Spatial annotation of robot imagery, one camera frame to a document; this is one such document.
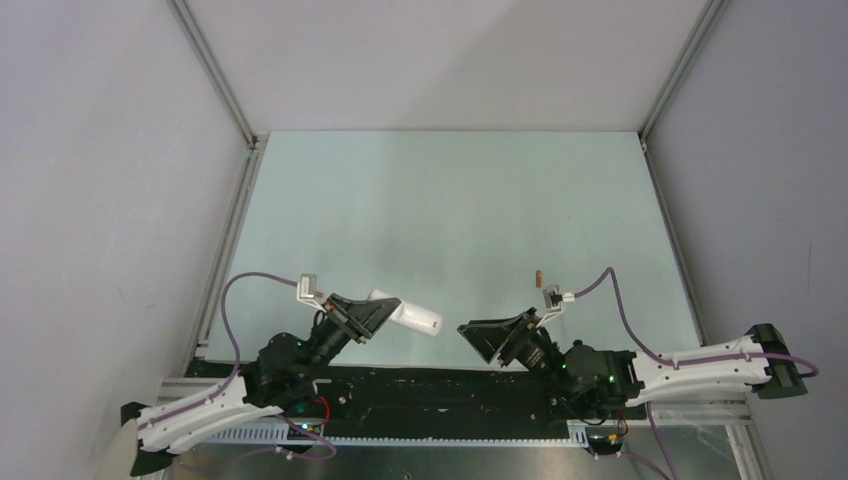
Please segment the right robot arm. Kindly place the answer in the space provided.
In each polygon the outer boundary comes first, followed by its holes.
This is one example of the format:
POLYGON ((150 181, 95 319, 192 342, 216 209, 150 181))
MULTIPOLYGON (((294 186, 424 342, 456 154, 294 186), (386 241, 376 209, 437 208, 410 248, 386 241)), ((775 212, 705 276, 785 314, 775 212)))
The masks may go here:
POLYGON ((761 399, 807 394, 813 367, 799 369, 782 334, 756 324, 742 337, 698 349, 648 353, 598 350, 581 340, 567 350, 550 337, 535 309, 501 320, 472 320, 459 335, 488 364, 520 363, 542 381, 556 406, 579 419, 609 418, 627 408, 704 391, 751 391, 761 399))

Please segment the white remote control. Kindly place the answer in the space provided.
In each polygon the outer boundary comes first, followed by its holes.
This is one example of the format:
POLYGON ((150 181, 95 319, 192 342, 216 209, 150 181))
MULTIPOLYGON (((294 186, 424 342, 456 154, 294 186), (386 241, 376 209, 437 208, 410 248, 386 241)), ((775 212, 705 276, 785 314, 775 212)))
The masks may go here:
POLYGON ((396 325, 400 325, 409 330, 416 331, 430 337, 437 336, 443 326, 443 317, 417 304, 408 302, 400 297, 390 295, 384 291, 374 289, 368 297, 368 300, 386 300, 395 299, 399 301, 399 305, 392 311, 388 317, 388 321, 396 325))

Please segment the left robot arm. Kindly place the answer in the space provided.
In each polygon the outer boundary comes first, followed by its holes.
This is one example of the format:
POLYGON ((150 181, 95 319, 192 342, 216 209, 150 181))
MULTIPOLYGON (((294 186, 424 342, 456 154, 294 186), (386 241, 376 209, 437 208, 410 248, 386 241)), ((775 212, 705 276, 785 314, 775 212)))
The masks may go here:
POLYGON ((330 362, 349 343, 372 339, 403 307, 396 297, 357 301, 332 294, 307 339, 278 334, 255 361, 210 388, 159 406, 122 406, 122 424, 134 424, 137 433, 129 475, 164 470, 199 441, 239 423, 286 412, 305 415, 317 397, 314 381, 330 362))

